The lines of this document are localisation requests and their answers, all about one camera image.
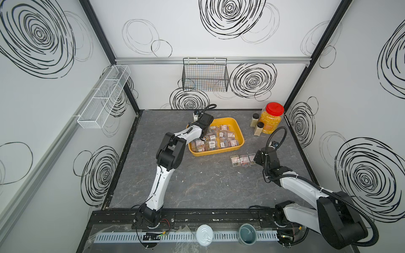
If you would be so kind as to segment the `clear paper clip box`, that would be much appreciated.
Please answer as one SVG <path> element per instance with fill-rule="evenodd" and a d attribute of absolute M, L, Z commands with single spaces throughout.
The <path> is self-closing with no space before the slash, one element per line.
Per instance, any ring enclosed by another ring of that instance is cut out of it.
<path fill-rule="evenodd" d="M 249 154 L 248 154 L 248 158 L 249 158 L 250 164 L 255 164 L 255 156 L 256 156 L 255 153 L 249 153 Z"/>
<path fill-rule="evenodd" d="M 244 167 L 245 167 L 245 166 L 249 166 L 249 165 L 251 164 L 248 155 L 241 155 L 241 156 L 239 156 L 239 159 L 240 159 L 240 164 L 241 164 L 242 166 L 244 166 Z"/>
<path fill-rule="evenodd" d="M 231 159 L 231 163 L 232 163 L 233 167 L 241 166 L 240 156 L 233 155 L 233 156 L 230 156 L 230 159 Z"/>

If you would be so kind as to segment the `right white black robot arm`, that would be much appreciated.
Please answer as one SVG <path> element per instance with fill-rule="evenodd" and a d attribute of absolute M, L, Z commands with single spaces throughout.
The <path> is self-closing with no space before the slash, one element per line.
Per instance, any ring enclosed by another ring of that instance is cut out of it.
<path fill-rule="evenodd" d="M 348 194 L 329 191 L 281 166 L 276 150 L 258 150 L 254 162 L 262 166 L 265 182 L 273 182 L 310 204 L 309 208 L 294 201 L 277 204 L 272 209 L 276 225 L 303 225 L 321 234 L 335 249 L 348 245 L 371 247 L 378 242 L 379 232 L 374 221 L 354 205 Z"/>

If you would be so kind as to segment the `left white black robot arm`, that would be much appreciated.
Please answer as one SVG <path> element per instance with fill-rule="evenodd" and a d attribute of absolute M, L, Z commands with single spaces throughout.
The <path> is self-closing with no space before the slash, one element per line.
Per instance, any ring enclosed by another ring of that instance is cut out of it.
<path fill-rule="evenodd" d="M 203 138 L 207 133 L 214 117 L 204 112 L 197 121 L 189 123 L 187 128 L 176 133 L 168 132 L 163 137 L 156 154 L 156 176 L 147 200 L 140 205 L 141 218 L 150 227 L 157 227 L 161 219 L 161 210 L 165 193 L 175 169 L 184 157 L 186 145 L 196 139 Z"/>

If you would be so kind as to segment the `yellow plastic storage tray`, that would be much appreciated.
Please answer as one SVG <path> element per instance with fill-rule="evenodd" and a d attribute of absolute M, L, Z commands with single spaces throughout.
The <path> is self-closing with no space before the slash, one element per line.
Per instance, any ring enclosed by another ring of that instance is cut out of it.
<path fill-rule="evenodd" d="M 233 118 L 214 119 L 204 140 L 196 139 L 188 144 L 195 157 L 210 156 L 240 149 L 245 143 L 242 131 Z"/>

